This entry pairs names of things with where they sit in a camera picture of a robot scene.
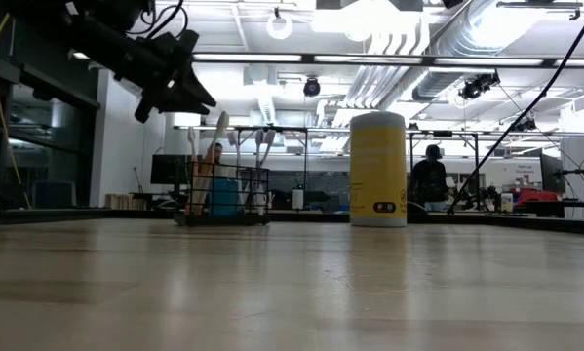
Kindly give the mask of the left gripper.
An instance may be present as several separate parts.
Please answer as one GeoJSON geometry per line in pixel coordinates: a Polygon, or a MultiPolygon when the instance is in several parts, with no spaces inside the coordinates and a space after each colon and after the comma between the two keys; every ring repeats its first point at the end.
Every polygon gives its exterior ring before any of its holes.
{"type": "Polygon", "coordinates": [[[164,33],[153,39],[137,38],[118,69],[118,80],[141,88],[136,119],[144,124],[152,109],[208,115],[217,102],[191,67],[199,35],[183,30],[179,39],[164,33]]]}

